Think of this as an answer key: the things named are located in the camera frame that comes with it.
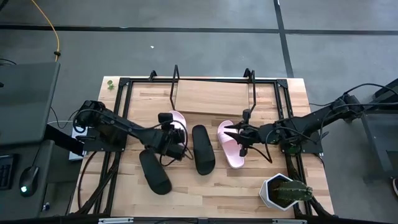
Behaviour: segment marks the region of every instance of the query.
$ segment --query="wooden board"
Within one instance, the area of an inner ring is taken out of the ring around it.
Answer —
[[[104,77],[99,100],[107,108],[114,108],[117,90],[108,90],[106,84],[112,80],[115,86],[119,77]],[[302,79],[288,79],[289,92],[296,116],[310,112]],[[257,106],[250,120],[251,125],[260,126],[278,119],[272,85],[256,85]],[[128,118],[137,124],[148,127],[157,124],[157,114],[172,109],[169,101],[170,84],[135,83]],[[126,91],[122,95],[120,112],[124,108]],[[293,210],[281,212],[267,208],[258,192],[262,183],[277,173],[287,174],[285,157],[278,146],[269,146],[274,163],[268,163],[256,151],[249,151],[242,169],[231,169],[217,140],[217,127],[230,119],[234,123],[241,118],[236,116],[183,113],[187,120],[189,143],[192,148],[191,131],[194,125],[206,126],[216,157],[216,166],[209,175],[199,175],[195,163],[188,159],[174,162],[166,167],[166,173],[173,185],[167,195],[153,193],[145,180],[139,153],[143,146],[137,139],[128,138],[126,151],[122,155],[111,215],[114,217],[218,217],[218,218],[293,218]],[[81,186],[81,200],[84,203],[98,185],[104,153],[97,153],[90,162]],[[324,208],[333,213],[325,171],[321,162],[311,154],[303,154],[303,164],[307,184]],[[105,188],[103,205],[108,195]],[[71,212],[77,210],[77,190],[72,202]]]
[[[249,108],[248,84],[179,80],[175,109],[180,112],[242,116]]]

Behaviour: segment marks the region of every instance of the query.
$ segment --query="yellow cable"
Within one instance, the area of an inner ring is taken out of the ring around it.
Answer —
[[[33,4],[35,4],[35,6],[37,7],[37,9],[42,13],[42,15],[45,17],[45,19],[47,20],[47,22],[49,22],[52,30],[54,31],[55,37],[57,38],[57,52],[60,51],[60,39],[58,38],[58,34],[57,31],[55,31],[54,26],[52,25],[50,19],[47,18],[47,16],[44,14],[43,10],[36,4],[36,2],[34,0],[31,0],[33,2]],[[58,55],[55,55],[55,61],[58,61]]]

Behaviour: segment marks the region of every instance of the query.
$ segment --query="desk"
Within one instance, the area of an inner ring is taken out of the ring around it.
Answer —
[[[120,77],[104,77],[98,100],[107,108],[113,109],[117,89],[109,90],[107,82],[118,85]],[[296,116],[310,112],[307,92],[303,79],[288,79],[290,99]],[[135,83],[129,105],[128,119],[149,127],[157,124],[157,114],[172,109],[169,101],[170,83]],[[252,91],[249,88],[252,103]],[[252,113],[250,124],[260,126],[279,119],[275,104],[274,87],[267,84],[256,85],[257,106]],[[122,100],[119,111],[123,111]],[[167,195],[156,195],[148,187],[139,162],[143,146],[137,139],[128,137],[126,150],[122,154],[113,200],[113,217],[213,217],[213,218],[293,218],[293,210],[281,212],[267,208],[259,197],[259,189],[264,180],[277,173],[287,175],[285,157],[278,146],[269,146],[273,164],[268,163],[256,151],[249,151],[242,169],[231,169],[218,142],[217,127],[230,119],[241,121],[239,116],[184,113],[187,120],[188,146],[192,148],[192,128],[197,124],[206,126],[216,157],[212,173],[201,176],[195,163],[185,158],[165,168],[173,189]],[[84,203],[98,185],[103,153],[97,153],[88,166],[83,178],[81,197]],[[307,184],[324,208],[333,213],[325,171],[318,158],[312,154],[302,155]],[[103,205],[107,189],[104,191]],[[75,192],[71,212],[77,210]]]

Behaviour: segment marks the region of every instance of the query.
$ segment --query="pink slipper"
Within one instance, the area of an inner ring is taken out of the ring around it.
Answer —
[[[185,129],[187,128],[187,121],[185,120],[184,116],[182,116],[182,114],[180,114],[180,112],[169,111],[169,113],[171,113],[173,115],[173,120],[181,122],[182,125],[184,125]],[[172,124],[174,125],[174,128],[181,129],[184,131],[184,128],[182,127],[182,125],[180,123],[172,122]]]
[[[229,137],[224,132],[232,132],[238,133],[236,129],[225,128],[225,126],[232,125],[232,121],[223,121],[217,130],[218,140],[220,141],[225,155],[226,160],[228,161],[229,165],[234,168],[241,168],[244,164],[244,157],[239,156],[239,151],[241,150],[241,146],[235,141],[235,139]]]

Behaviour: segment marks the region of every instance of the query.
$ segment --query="slide sandal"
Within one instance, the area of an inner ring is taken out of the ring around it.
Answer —
[[[139,154],[139,160],[150,189],[159,195],[169,193],[172,190],[172,183],[154,152],[149,149],[143,150]]]
[[[200,175],[207,175],[213,171],[216,158],[209,135],[203,125],[196,125],[192,128],[192,140],[197,171]]]
[[[169,111],[169,113],[171,113],[173,115],[173,120],[181,122],[184,125],[185,129],[187,128],[187,122],[185,121],[184,116],[180,112]],[[182,125],[180,123],[172,122],[171,124],[174,125],[175,129],[181,129],[182,131],[184,131],[184,128],[182,127]]]
[[[229,137],[224,132],[238,133],[238,130],[225,128],[225,126],[233,125],[232,121],[223,121],[217,130],[218,140],[220,141],[223,150],[225,152],[226,160],[229,165],[234,168],[241,168],[244,164],[244,157],[239,156],[241,146],[235,141],[235,139]]]

